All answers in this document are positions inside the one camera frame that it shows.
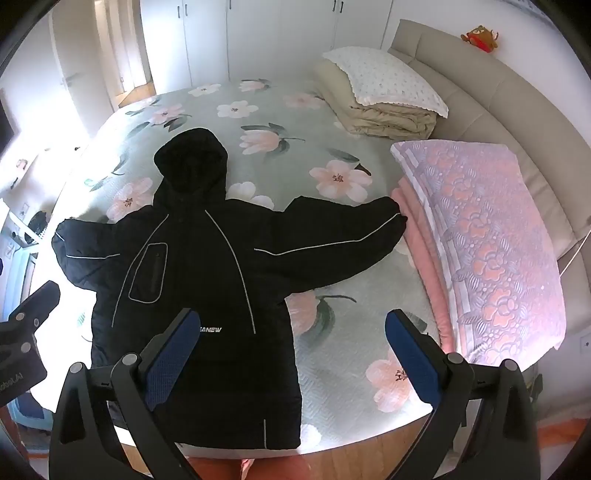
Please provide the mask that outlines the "black hooded winter jacket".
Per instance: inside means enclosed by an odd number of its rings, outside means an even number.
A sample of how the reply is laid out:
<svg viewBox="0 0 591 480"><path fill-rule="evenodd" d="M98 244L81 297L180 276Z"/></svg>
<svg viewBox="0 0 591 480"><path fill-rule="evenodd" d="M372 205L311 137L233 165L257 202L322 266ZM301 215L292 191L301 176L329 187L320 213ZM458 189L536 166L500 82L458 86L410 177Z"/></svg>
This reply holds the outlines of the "black hooded winter jacket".
<svg viewBox="0 0 591 480"><path fill-rule="evenodd" d="M301 443L301 388L287 297L363 272L394 250L406 217L391 198L359 206L300 197L283 211L226 195L228 153L196 128L154 156L153 201L115 223L62 221L52 248L95 293L91 361L138 353L183 309L200 335L173 386L145 400L177 443L288 450Z"/></svg>

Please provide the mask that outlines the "pink lace folded blanket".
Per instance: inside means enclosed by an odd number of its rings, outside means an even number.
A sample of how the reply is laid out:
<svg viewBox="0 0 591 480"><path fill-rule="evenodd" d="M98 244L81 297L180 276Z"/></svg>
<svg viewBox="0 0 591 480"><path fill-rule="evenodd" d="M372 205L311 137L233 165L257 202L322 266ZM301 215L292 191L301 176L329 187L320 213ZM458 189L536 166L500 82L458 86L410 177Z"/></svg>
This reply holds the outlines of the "pink lace folded blanket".
<svg viewBox="0 0 591 480"><path fill-rule="evenodd" d="M440 344L471 363L527 369L566 336L553 245L517 157L504 145L448 140L391 147L392 196Z"/></svg>

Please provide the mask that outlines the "white wardrobe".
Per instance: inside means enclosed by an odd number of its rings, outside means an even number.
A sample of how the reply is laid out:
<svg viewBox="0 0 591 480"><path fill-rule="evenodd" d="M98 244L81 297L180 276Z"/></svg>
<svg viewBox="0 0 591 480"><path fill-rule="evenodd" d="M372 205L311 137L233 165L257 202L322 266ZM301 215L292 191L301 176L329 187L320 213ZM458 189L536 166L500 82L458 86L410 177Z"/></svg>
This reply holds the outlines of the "white wardrobe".
<svg viewBox="0 0 591 480"><path fill-rule="evenodd" d="M157 93L308 75L335 48L380 48L389 1L151 0L140 4Z"/></svg>

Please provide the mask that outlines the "beige upholstered headboard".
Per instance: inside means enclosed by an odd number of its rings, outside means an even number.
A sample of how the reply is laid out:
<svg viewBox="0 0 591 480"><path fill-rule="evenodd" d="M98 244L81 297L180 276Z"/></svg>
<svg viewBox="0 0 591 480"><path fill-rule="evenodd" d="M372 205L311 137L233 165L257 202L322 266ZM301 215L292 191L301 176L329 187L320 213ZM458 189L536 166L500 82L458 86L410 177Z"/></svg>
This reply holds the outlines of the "beige upholstered headboard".
<svg viewBox="0 0 591 480"><path fill-rule="evenodd" d="M590 147L571 122L507 65L462 40L411 20L390 52L445 100L435 137L504 144L519 159L558 259L590 263Z"/></svg>

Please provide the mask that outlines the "white dotted pillow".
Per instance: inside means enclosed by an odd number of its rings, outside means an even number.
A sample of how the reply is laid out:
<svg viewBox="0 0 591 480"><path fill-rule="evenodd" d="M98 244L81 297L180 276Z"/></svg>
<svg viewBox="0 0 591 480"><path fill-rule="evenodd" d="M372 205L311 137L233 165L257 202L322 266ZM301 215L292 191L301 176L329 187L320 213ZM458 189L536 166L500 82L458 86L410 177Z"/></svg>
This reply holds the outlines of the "white dotted pillow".
<svg viewBox="0 0 591 480"><path fill-rule="evenodd" d="M410 106L435 112L445 119L449 116L447 104L429 82L386 51L348 46L322 56L348 76L356 102L365 107Z"/></svg>

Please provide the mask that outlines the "red plush toy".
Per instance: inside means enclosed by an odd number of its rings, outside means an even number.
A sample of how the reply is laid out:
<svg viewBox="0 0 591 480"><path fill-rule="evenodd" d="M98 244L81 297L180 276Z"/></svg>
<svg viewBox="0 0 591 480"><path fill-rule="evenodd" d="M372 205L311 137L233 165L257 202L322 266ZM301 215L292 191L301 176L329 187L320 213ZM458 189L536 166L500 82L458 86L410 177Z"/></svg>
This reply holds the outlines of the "red plush toy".
<svg viewBox="0 0 591 480"><path fill-rule="evenodd" d="M461 39L486 53L492 53L498 48L499 33L479 25L470 32L461 35Z"/></svg>

